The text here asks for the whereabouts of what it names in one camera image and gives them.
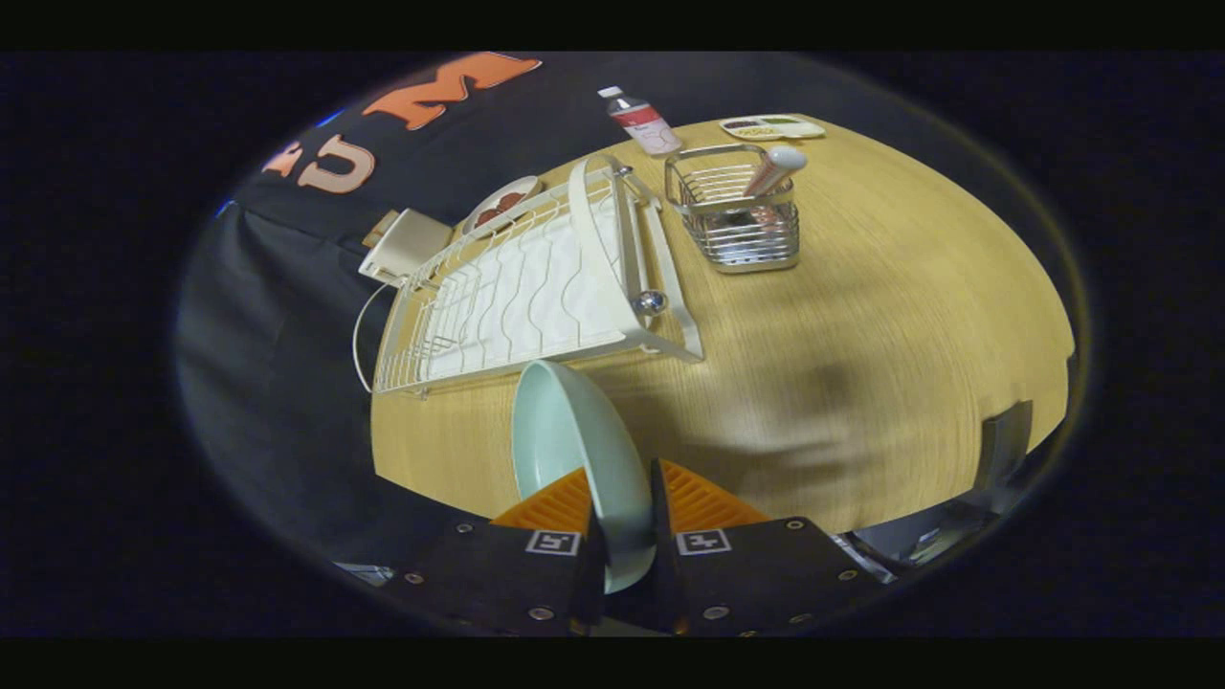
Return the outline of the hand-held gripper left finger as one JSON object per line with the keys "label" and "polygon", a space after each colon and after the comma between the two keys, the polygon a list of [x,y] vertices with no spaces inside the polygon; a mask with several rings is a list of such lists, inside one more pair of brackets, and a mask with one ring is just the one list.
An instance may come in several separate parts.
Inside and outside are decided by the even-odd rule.
{"label": "hand-held gripper left finger", "polygon": [[390,566],[382,593],[454,633],[586,636],[604,613],[608,539],[586,470],[490,521],[454,521]]}

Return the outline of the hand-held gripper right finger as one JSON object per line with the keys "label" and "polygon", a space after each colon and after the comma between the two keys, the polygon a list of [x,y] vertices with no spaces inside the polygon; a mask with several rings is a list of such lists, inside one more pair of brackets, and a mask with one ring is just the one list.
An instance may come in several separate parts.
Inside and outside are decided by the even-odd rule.
{"label": "hand-held gripper right finger", "polygon": [[687,638],[799,635],[875,601],[895,573],[804,516],[771,519],[679,463],[650,463],[657,607]]}

